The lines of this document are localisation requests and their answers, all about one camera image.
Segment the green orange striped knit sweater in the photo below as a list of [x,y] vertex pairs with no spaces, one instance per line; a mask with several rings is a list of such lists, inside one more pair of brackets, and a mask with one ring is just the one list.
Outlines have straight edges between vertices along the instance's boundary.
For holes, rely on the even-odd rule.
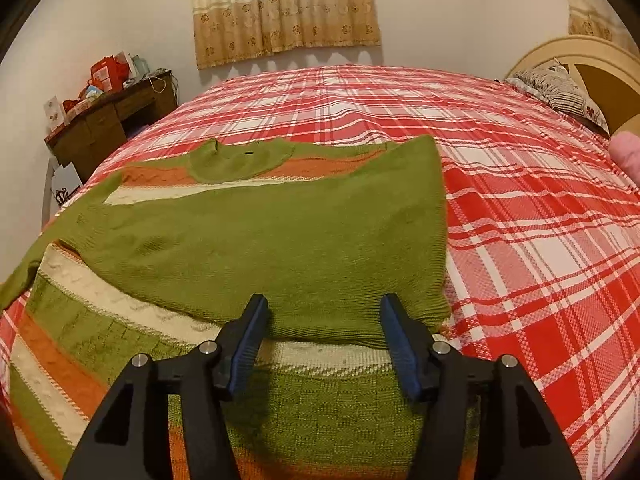
[[401,393],[378,308],[451,318],[450,218],[433,139],[360,146],[208,141],[136,162],[67,207],[1,289],[17,315],[9,404],[37,470],[61,478],[138,352],[184,356],[255,294],[271,318],[224,406],[247,479],[399,479],[423,412]]

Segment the red plaid bed sheet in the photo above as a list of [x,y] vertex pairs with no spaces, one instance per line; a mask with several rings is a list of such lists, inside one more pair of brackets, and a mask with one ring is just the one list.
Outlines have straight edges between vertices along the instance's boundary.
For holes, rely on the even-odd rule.
[[[126,166],[213,140],[360,146],[420,136],[434,140],[444,166],[454,288],[447,326],[436,333],[420,322],[465,356],[515,356],[582,478],[608,477],[639,439],[638,186],[602,136],[508,84],[364,66],[236,78],[127,142],[77,200]],[[17,440],[9,404],[17,315],[1,313],[1,474],[56,479]]]

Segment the white printed cardboard box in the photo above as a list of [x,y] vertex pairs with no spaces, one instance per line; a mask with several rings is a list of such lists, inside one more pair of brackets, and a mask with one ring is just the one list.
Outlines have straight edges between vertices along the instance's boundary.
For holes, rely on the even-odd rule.
[[51,204],[62,207],[81,188],[82,182],[72,162],[53,170],[51,179]]

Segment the dark brown wooden desk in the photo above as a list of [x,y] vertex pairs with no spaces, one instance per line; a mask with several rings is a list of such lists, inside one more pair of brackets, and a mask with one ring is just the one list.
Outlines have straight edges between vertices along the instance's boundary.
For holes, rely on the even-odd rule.
[[81,182],[137,131],[177,108],[171,70],[157,70],[128,88],[101,96],[44,143],[62,166],[72,164]]

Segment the pink folded blanket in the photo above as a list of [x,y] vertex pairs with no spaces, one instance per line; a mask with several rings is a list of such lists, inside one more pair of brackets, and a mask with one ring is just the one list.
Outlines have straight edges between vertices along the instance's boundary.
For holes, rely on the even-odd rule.
[[635,185],[640,186],[640,136],[630,131],[615,133],[608,146],[608,152],[612,161]]

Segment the white card box on desk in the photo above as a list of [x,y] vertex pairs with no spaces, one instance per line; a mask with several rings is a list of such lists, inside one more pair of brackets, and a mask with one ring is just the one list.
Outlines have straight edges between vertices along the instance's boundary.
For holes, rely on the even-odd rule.
[[67,124],[64,108],[56,96],[47,100],[47,102],[43,104],[43,109],[51,132]]

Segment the grey patterned pillow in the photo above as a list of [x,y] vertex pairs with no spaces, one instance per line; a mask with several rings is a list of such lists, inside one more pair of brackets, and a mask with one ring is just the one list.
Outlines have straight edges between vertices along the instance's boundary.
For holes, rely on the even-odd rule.
[[552,110],[573,117],[605,139],[610,137],[608,123],[598,104],[556,58],[533,68],[518,70],[504,81],[547,104]]

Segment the red gift box on desk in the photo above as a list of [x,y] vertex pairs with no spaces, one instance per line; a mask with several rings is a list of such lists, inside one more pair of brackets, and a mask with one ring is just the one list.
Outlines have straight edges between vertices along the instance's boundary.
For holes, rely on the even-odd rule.
[[119,92],[129,78],[129,65],[114,56],[102,58],[91,66],[90,80],[96,88],[103,92]]

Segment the cream wooden bed headboard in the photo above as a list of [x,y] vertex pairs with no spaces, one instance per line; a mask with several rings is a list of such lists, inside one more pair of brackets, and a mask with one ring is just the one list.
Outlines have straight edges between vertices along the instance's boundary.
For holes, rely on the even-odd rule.
[[506,76],[558,60],[603,112],[610,133],[639,134],[640,64],[611,41],[570,35],[544,42],[524,55]]

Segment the beige curtain beside headboard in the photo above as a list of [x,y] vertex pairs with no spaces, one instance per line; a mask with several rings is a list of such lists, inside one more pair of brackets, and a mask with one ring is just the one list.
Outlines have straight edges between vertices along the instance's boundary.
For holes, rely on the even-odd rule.
[[567,0],[567,3],[570,35],[599,37],[639,55],[636,40],[606,0]]

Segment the beige floral window curtain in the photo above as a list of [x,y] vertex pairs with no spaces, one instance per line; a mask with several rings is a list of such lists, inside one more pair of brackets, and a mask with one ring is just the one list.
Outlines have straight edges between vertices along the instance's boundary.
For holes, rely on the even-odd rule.
[[374,0],[192,0],[199,70],[298,48],[381,43]]

